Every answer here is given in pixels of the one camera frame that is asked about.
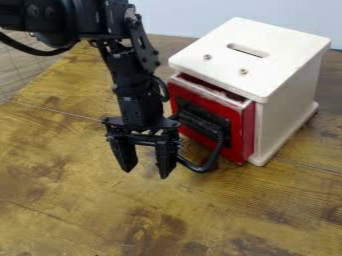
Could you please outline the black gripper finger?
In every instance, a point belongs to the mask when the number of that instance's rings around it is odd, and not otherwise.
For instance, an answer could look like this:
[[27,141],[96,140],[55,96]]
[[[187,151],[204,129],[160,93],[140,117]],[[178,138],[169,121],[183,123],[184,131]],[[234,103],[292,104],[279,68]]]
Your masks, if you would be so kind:
[[178,145],[168,140],[160,140],[155,145],[156,166],[161,179],[165,179],[176,167]]
[[137,164],[135,146],[128,142],[127,137],[107,136],[112,153],[124,172],[129,173]]

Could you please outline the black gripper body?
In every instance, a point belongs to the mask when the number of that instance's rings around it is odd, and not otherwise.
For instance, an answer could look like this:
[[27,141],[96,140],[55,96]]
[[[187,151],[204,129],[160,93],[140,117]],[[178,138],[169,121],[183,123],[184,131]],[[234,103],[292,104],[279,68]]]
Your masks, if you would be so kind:
[[119,98],[119,117],[105,117],[107,141],[113,150],[133,150],[136,145],[176,150],[179,122],[164,117],[159,98]]

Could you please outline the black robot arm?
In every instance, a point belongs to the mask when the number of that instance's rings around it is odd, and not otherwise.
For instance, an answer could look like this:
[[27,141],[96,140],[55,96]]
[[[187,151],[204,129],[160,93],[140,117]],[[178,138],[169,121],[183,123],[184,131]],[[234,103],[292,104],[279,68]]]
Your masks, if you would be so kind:
[[179,123],[164,117],[167,85],[155,76],[159,51],[128,0],[0,0],[0,42],[36,56],[53,56],[87,41],[113,79],[119,117],[107,117],[107,141],[123,171],[137,164],[136,147],[155,148],[167,178],[178,161]]

